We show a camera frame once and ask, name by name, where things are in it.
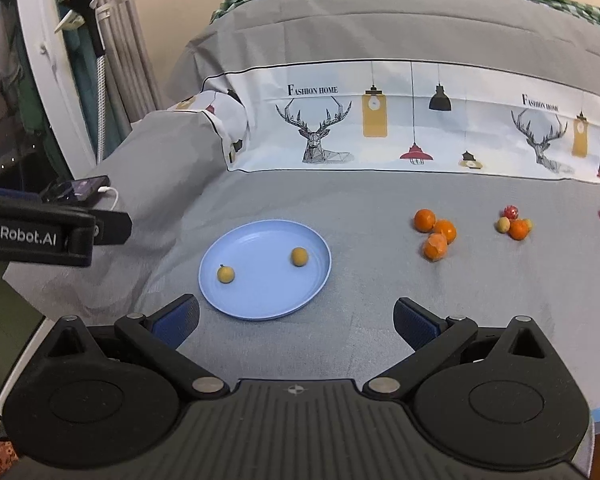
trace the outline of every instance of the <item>white window frame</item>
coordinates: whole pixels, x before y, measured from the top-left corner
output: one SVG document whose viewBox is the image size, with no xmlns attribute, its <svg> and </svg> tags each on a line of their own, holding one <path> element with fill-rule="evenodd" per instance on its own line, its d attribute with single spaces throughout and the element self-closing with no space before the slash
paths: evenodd
<svg viewBox="0 0 600 480">
<path fill-rule="evenodd" d="M 56 0 L 17 2 L 29 63 L 46 116 L 72 175 L 84 177 L 96 166 L 96 157 L 64 37 L 54 32 L 60 20 Z"/>
</svg>

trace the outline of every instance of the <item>orange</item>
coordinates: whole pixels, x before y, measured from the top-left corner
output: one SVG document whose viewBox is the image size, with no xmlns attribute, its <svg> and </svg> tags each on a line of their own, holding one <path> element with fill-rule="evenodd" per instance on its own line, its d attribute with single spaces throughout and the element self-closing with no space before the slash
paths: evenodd
<svg viewBox="0 0 600 480">
<path fill-rule="evenodd" d="M 413 217 L 413 226 L 421 233 L 428 233 L 436 223 L 436 216 L 431 209 L 420 209 Z"/>
<path fill-rule="evenodd" d="M 529 226 L 524 220 L 512 220 L 509 228 L 509 236 L 514 240 L 524 240 L 529 234 Z"/>
<path fill-rule="evenodd" d="M 456 226 L 452 224 L 451 220 L 443 218 L 438 220 L 433 226 L 433 232 L 445 235 L 446 243 L 450 244 L 456 239 L 458 233 L 456 232 Z"/>
<path fill-rule="evenodd" d="M 432 262 L 438 261 L 446 254 L 446 238 L 440 233 L 429 235 L 422 246 L 422 253 Z"/>
</svg>

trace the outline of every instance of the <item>blue plate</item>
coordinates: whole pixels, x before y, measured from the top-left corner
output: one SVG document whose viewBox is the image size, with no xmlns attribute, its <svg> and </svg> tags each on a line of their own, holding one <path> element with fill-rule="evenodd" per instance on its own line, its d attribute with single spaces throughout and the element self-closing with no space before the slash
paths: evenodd
<svg viewBox="0 0 600 480">
<path fill-rule="evenodd" d="M 309 253 L 304 267 L 291 263 L 296 247 Z M 234 268 L 231 283 L 218 281 L 220 265 Z M 206 300 L 220 312 L 265 320 L 305 306 L 330 272 L 331 251 L 317 232 L 288 220 L 261 220 L 218 238 L 202 257 L 198 283 Z"/>
</svg>

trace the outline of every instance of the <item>gray curtain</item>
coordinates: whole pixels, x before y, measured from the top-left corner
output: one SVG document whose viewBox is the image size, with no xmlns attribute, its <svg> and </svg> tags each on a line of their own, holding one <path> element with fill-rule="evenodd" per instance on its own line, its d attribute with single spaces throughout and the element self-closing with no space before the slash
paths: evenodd
<svg viewBox="0 0 600 480">
<path fill-rule="evenodd" d="M 149 62 L 133 0 L 114 7 L 110 17 L 100 22 L 100 29 L 107 51 L 107 89 L 119 97 L 111 102 L 116 115 L 124 115 L 127 122 L 134 123 L 149 112 L 163 109 L 162 93 Z"/>
</svg>

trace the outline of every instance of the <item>teal curtain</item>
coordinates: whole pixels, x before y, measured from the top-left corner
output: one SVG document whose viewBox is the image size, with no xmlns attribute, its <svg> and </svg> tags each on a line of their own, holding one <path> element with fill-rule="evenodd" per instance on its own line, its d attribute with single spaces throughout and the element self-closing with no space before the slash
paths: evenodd
<svg viewBox="0 0 600 480">
<path fill-rule="evenodd" d="M 68 9 L 58 6 L 59 16 L 64 16 Z M 74 72 L 75 86 L 80 96 L 82 114 L 87 124 L 87 130 L 91 139 L 91 146 L 96 152 L 98 144 L 98 80 L 96 76 L 96 56 L 91 46 L 91 39 L 85 27 L 78 30 L 64 32 L 69 62 Z M 107 99 L 107 142 L 105 154 L 109 155 L 124 140 L 122 129 L 116 121 L 116 117 Z"/>
</svg>

